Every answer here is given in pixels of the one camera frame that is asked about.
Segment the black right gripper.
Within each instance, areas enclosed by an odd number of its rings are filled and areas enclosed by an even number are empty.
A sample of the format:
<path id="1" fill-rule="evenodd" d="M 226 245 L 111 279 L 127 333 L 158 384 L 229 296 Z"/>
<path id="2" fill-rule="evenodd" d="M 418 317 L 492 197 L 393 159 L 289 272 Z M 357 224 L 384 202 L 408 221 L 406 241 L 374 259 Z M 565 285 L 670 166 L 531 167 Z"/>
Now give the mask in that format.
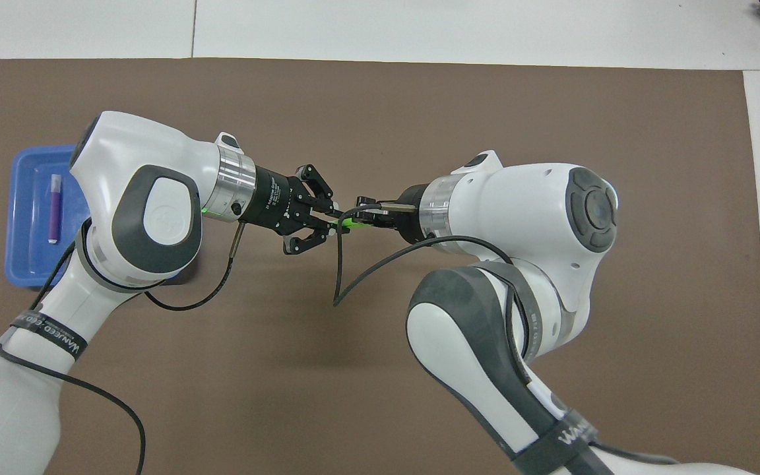
<path id="1" fill-rule="evenodd" d="M 413 212 L 401 212 L 393 217 L 392 211 L 375 208 L 374 210 L 360 210 L 355 213 L 355 219 L 363 219 L 365 225 L 372 228 L 395 230 L 404 238 L 407 243 L 415 244 L 426 239 L 425 233 L 420 225 L 420 201 L 426 191 L 428 184 L 419 184 L 407 187 L 396 202 L 402 205 L 413 205 Z M 356 206 L 374 205 L 378 203 L 392 203 L 393 199 L 378 201 L 371 197 L 358 196 Z"/>

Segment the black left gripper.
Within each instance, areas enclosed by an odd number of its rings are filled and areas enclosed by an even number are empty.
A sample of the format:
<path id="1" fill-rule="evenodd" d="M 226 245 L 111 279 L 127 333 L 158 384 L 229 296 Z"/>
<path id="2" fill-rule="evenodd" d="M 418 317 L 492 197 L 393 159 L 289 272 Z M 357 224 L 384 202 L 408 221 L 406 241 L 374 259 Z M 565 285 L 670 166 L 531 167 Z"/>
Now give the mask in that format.
<path id="1" fill-rule="evenodd" d="M 334 222 L 323 220 L 320 224 L 308 226 L 312 232 L 307 237 L 294 235 L 307 227 L 290 208 L 296 203 L 295 192 L 298 192 L 298 202 L 308 205 L 311 210 L 334 218 L 340 218 L 342 214 L 333 201 L 333 190 L 315 166 L 301 166 L 296 170 L 296 176 L 281 175 L 262 166 L 257 166 L 255 172 L 255 191 L 248 203 L 248 222 L 284 236 L 285 255 L 301 255 L 326 243 L 330 232 L 336 232 Z"/>

